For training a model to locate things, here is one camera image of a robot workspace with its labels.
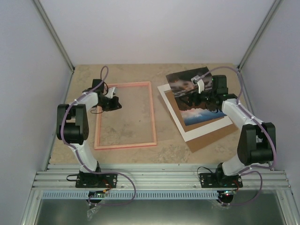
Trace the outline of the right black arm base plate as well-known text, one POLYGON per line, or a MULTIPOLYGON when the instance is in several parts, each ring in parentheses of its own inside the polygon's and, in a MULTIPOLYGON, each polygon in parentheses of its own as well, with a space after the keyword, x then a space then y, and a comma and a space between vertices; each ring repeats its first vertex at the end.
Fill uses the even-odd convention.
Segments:
POLYGON ((198 174, 202 188, 242 188, 242 179, 238 175, 225 176, 215 173, 198 174))

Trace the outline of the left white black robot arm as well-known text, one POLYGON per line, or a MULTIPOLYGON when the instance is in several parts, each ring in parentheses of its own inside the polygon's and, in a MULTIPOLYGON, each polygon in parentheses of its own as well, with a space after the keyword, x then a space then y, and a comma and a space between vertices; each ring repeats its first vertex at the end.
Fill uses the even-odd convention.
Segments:
POLYGON ((80 97, 70 104, 60 104, 57 107, 56 136, 72 150, 80 171, 88 173, 86 181, 92 187, 100 186, 103 176, 87 143, 90 132, 87 113, 98 106, 103 112, 121 109, 116 92, 117 87, 109 88, 103 80, 94 79, 92 87, 84 90, 80 97))

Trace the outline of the sunset landscape photo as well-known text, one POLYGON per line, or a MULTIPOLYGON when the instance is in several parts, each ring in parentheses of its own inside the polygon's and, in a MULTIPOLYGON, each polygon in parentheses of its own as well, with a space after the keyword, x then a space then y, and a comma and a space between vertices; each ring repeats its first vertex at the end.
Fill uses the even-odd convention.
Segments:
POLYGON ((212 75, 207 67, 201 67, 166 75, 185 126, 220 119, 217 96, 228 94, 225 75, 212 75))

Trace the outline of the clear plastic frame sheet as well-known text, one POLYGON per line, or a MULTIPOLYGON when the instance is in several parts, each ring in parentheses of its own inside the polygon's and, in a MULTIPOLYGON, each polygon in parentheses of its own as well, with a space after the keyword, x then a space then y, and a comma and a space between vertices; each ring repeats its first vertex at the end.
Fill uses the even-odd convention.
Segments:
POLYGON ((101 112, 100 145, 149 143, 153 141, 148 88, 117 88, 121 109, 101 112))

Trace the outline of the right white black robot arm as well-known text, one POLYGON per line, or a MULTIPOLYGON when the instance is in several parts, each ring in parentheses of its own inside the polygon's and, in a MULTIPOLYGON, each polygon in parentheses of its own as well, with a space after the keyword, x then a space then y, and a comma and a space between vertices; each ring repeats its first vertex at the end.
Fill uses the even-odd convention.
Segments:
POLYGON ((273 168, 277 159, 275 125, 255 117, 238 96, 230 94, 225 75, 213 75, 209 83, 197 75, 191 84, 191 90, 175 95, 180 110, 204 106, 211 113, 225 114, 240 130, 236 155, 220 163, 214 172, 217 186, 238 186, 238 179, 251 168, 273 168))

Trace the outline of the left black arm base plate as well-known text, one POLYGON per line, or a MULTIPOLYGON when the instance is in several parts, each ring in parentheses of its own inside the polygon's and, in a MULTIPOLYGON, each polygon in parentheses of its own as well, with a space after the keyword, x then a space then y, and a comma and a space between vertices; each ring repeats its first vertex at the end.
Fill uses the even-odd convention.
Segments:
POLYGON ((106 174, 93 174, 79 172, 75 187, 76 188, 105 188, 111 189, 116 188, 117 185, 116 174, 106 173, 106 174))

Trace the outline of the white mat board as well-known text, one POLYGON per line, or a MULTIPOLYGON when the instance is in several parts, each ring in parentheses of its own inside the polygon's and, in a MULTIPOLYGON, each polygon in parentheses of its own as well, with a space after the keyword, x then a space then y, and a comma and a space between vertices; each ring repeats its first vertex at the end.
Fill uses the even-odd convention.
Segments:
POLYGON ((182 124, 180 123, 180 120, 178 119, 174 109, 172 108, 171 103, 169 102, 169 100, 166 96, 166 92, 171 90, 169 84, 164 84, 164 85, 158 86, 157 88, 159 90, 159 93, 160 93, 163 101, 165 102, 165 104, 168 108, 171 118, 173 119, 174 123, 176 124, 176 126, 185 142, 188 142, 188 141, 198 138, 200 136, 204 136, 206 134, 212 133, 221 128, 225 128, 229 125, 233 125, 233 123, 229 119, 229 117, 225 116, 224 118, 214 121, 214 122, 211 122, 208 125, 203 125, 201 127, 197 127, 190 131, 185 131, 182 124))

